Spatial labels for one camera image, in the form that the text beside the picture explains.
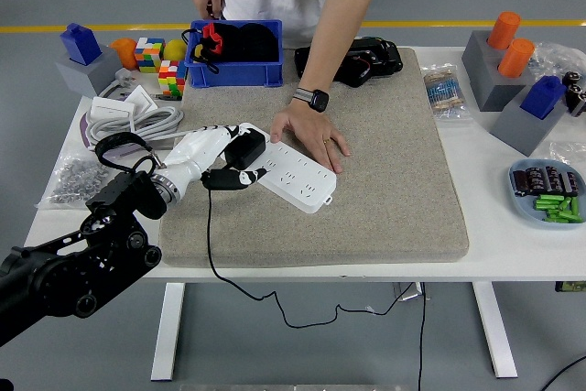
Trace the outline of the person's left hand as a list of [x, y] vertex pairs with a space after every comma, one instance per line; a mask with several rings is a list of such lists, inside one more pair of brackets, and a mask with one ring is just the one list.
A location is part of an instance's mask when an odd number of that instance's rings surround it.
[[308, 150], [313, 159], [323, 167], [342, 173], [340, 155], [351, 155], [349, 145], [342, 133], [325, 113], [318, 113], [309, 104], [298, 98], [278, 112], [270, 128], [270, 141], [281, 141], [283, 132], [288, 130]]

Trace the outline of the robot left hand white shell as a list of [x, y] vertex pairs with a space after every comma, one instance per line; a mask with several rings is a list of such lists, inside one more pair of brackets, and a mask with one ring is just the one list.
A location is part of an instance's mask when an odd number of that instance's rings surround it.
[[190, 183], [200, 180], [208, 190], [241, 190], [259, 181], [267, 170], [210, 169], [235, 140], [254, 133], [243, 125], [215, 125], [187, 133], [154, 172], [151, 180], [180, 200]]

